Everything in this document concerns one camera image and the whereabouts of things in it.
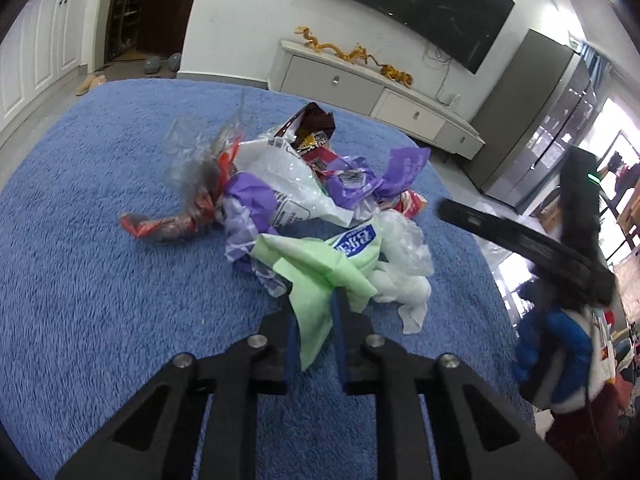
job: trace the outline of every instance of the dragon sculpture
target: dragon sculpture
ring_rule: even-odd
[[[312,48],[316,52],[320,52],[326,48],[330,48],[335,52],[336,57],[339,57],[341,60],[347,61],[349,63],[353,63],[355,59],[361,59],[365,64],[368,64],[368,60],[369,58],[371,58],[373,62],[380,67],[380,73],[387,79],[402,83],[407,88],[414,84],[414,78],[411,74],[407,72],[400,72],[392,65],[378,63],[378,60],[376,60],[375,57],[369,54],[367,52],[367,49],[361,46],[359,43],[356,44],[355,48],[350,53],[345,54],[333,43],[319,43],[318,38],[313,36],[313,34],[311,33],[311,29],[308,27],[298,27],[295,30],[295,33],[302,34],[302,37],[306,40],[305,46]]]

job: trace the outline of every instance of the cabinet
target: cabinet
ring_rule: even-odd
[[[371,113],[382,90],[383,86],[373,81],[303,57],[291,60],[281,89],[363,115]]]
[[[392,92],[386,92],[375,118],[415,134],[422,140],[433,140],[445,120],[424,106]]]
[[[29,0],[0,44],[0,131],[80,65],[86,0]]]
[[[32,5],[22,10],[0,44],[0,130],[28,102],[28,44]]]
[[[368,67],[281,40],[269,90],[299,95],[391,124],[415,139],[471,160],[484,141],[469,123],[426,95]]]

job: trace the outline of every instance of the doorway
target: doorway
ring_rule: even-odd
[[[182,52],[193,0],[111,0],[105,64]]]

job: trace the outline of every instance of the refrigerator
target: refrigerator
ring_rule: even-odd
[[[485,146],[463,169],[483,193],[522,213],[557,174],[595,106],[580,56],[531,30],[471,121]]]

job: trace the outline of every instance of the blue rug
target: blue rug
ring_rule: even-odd
[[[245,91],[245,111],[254,114],[245,138],[306,102]],[[2,193],[0,420],[42,480],[174,354],[222,352],[273,311],[258,280],[226,263],[222,230],[154,246],[118,225],[124,210],[180,210],[180,197],[161,181],[169,126],[191,116],[217,128],[240,92],[168,80],[100,86],[52,127]],[[335,113],[334,150],[364,155],[377,171],[389,149],[412,143],[399,130],[323,107]],[[420,335],[403,336],[394,306],[370,305],[375,330],[412,352],[459,354],[531,420],[509,370],[513,330],[478,245],[434,216],[448,193],[430,164],[414,187],[429,202],[418,217],[435,266],[428,314]],[[283,234],[327,238],[339,230],[312,221]],[[259,417],[260,479],[375,477],[374,403],[343,395],[331,345],[287,397],[263,398]]]

